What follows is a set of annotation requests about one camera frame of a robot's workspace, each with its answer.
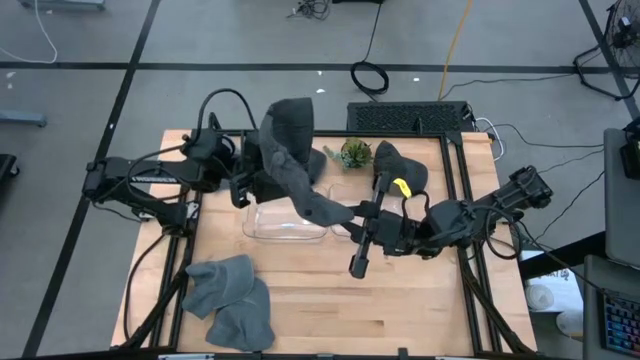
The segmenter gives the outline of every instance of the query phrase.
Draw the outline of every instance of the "crumpled gray fabric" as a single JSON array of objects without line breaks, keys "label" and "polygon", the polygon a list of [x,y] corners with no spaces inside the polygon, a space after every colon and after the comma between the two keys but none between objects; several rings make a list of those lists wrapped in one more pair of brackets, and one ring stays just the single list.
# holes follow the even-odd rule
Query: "crumpled gray fabric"
[{"label": "crumpled gray fabric", "polygon": [[302,165],[309,163],[313,141],[311,99],[272,104],[260,125],[259,139],[265,172],[285,190],[300,217],[325,227],[353,219],[349,208],[313,191]]},{"label": "crumpled gray fabric", "polygon": [[266,350],[275,341],[270,317],[269,289],[256,278],[248,296],[218,310],[206,340],[242,351]]},{"label": "crumpled gray fabric", "polygon": [[[373,158],[373,171],[376,174],[386,171],[391,174],[392,179],[403,179],[411,192],[424,190],[429,178],[429,172],[424,164],[403,157],[398,149],[386,140],[383,140],[376,149]],[[392,184],[390,193],[402,196],[400,189],[395,184]]]},{"label": "crumpled gray fabric", "polygon": [[195,287],[182,308],[200,319],[217,309],[205,335],[207,342],[242,351],[262,351],[273,345],[269,288],[255,278],[247,255],[192,264],[186,271]]}]

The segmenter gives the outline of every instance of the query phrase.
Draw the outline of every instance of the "floor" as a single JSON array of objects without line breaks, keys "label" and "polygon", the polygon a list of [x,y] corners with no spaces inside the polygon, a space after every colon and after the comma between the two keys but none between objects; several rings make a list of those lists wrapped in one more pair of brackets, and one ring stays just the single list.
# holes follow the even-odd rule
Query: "floor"
[{"label": "floor", "polygon": [[[587,3],[477,0],[452,59],[456,66],[448,86],[570,71],[573,57],[596,43],[581,2]],[[600,27],[611,2],[588,1]],[[389,73],[391,87],[380,100],[437,98],[441,65],[465,3],[387,0],[369,61],[397,64],[402,71]],[[274,101],[310,96],[318,129],[344,129],[347,103],[368,100],[347,70],[366,52],[377,7],[344,3],[335,5],[324,22],[287,19],[296,4],[107,0],[104,12],[41,6],[62,65],[18,64],[0,53],[0,108],[42,112],[49,119],[43,129],[0,126],[0,153],[17,155],[22,168],[0,209],[0,358],[23,353],[65,240],[77,243],[37,354],[109,345],[137,228],[94,209],[84,219],[84,211],[76,213],[85,164],[96,154],[134,158],[157,149],[164,129],[193,127],[202,98],[220,87],[243,93],[258,118]],[[150,9],[157,12],[149,17],[153,23],[143,51],[136,54]],[[30,59],[51,58],[33,11],[17,1],[0,2],[0,46]],[[135,72],[127,71],[132,58],[142,64]],[[154,69],[176,63],[182,70]],[[198,64],[206,71],[196,71]],[[614,76],[604,73],[602,56],[589,66],[601,72],[589,75],[592,82],[618,91]],[[375,82],[370,75],[363,77]],[[126,101],[118,101],[125,93]],[[635,106],[633,99],[625,104],[588,90],[576,76],[474,84],[456,88],[447,100],[466,100],[476,117],[513,124],[530,141],[556,144],[601,143],[602,131],[627,124],[628,106]],[[249,125],[235,100],[217,99],[211,108],[226,128]],[[545,169],[588,152],[531,148],[512,130],[499,132],[506,145],[497,162],[502,181],[524,165]],[[602,168],[598,154],[545,174],[555,196],[545,211],[527,212],[531,231],[542,232]],[[602,186],[589,189],[542,242],[557,247],[603,229]],[[581,344],[559,335],[553,322],[534,318],[540,349],[581,358]]]}]

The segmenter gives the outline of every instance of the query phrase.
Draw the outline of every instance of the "transparent bin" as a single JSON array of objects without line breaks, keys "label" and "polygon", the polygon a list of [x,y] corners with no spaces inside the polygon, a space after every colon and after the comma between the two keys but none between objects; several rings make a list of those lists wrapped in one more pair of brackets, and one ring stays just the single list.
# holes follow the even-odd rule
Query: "transparent bin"
[{"label": "transparent bin", "polygon": [[[314,190],[327,196],[327,190],[321,187]],[[327,234],[327,229],[304,220],[293,207],[288,197],[256,204],[249,196],[251,204],[247,206],[242,223],[242,232],[251,238],[266,242],[318,242]]]},{"label": "transparent bin", "polygon": [[[362,200],[369,200],[373,197],[373,189],[368,185],[345,185],[345,184],[333,184],[329,188],[329,199],[338,202],[344,206],[356,206],[359,205]],[[402,198],[399,196],[391,196],[385,194],[382,201],[382,210],[391,211],[398,215],[402,215]],[[355,217],[351,222],[354,224],[362,225],[363,219],[361,217]],[[350,234],[340,225],[334,225],[331,227],[331,231],[344,237],[341,240],[348,240]]]}]

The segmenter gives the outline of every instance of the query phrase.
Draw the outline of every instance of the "wooden table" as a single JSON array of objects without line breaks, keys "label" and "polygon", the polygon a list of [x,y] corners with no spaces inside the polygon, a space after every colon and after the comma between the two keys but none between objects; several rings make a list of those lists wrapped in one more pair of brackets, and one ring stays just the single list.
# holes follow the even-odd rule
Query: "wooden table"
[{"label": "wooden table", "polygon": [[[187,132],[166,131],[162,148],[180,144],[182,134]],[[483,133],[465,133],[463,139],[473,194],[480,198],[498,187],[489,139]],[[363,140],[372,143],[375,149],[382,138]],[[448,198],[438,140],[387,140],[403,156],[427,166],[429,181],[426,190],[432,205]],[[316,137],[313,146],[321,149],[327,145],[331,149],[339,149],[343,142],[344,138]],[[460,197],[462,187],[455,150],[453,146],[450,149]],[[162,159],[181,160],[182,155],[173,152],[165,154]],[[320,185],[325,188],[335,183],[370,186],[371,179],[370,169],[343,173],[339,164],[329,161]],[[151,188],[155,196],[171,195],[177,191],[177,187],[172,185],[154,185]],[[412,218],[424,217],[423,202],[423,197],[408,202]],[[423,261],[417,256],[385,259],[381,248],[373,247],[369,251],[367,276],[357,280],[347,271],[356,244],[344,241],[332,231],[328,231],[318,243],[259,242],[242,232],[245,211],[232,206],[228,191],[205,195],[193,262],[222,260],[238,254],[248,254],[252,258],[256,275],[268,284],[271,294],[271,326],[276,341],[268,352],[392,355],[397,354],[399,347],[406,347],[410,355],[473,354],[454,248],[445,249],[435,259]],[[160,228],[155,222],[141,226],[134,260],[159,233]],[[496,237],[511,241],[504,225],[498,225]],[[130,331],[142,322],[156,302],[167,248],[168,240],[158,246],[138,269],[132,285]],[[522,341],[535,349],[516,261],[501,260],[488,250],[485,255],[496,307]],[[486,317],[477,300],[476,305],[483,347],[490,349]],[[173,309],[173,304],[167,307],[161,344],[168,343],[169,326],[166,324],[171,321]],[[178,350],[235,352],[205,342],[204,336],[213,320],[213,314],[203,321],[185,313]],[[123,340],[121,308],[112,343],[120,344]]]}]

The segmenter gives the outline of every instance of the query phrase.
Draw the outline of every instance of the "yellow tag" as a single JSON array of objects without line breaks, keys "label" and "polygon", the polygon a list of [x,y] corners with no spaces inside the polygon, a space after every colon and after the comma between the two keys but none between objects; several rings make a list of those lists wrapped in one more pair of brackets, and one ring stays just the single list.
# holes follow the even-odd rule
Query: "yellow tag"
[{"label": "yellow tag", "polygon": [[402,195],[404,195],[407,199],[411,197],[411,189],[409,189],[409,185],[407,185],[406,181],[400,178],[397,178],[393,180],[393,183],[400,187],[400,191],[402,191]]}]

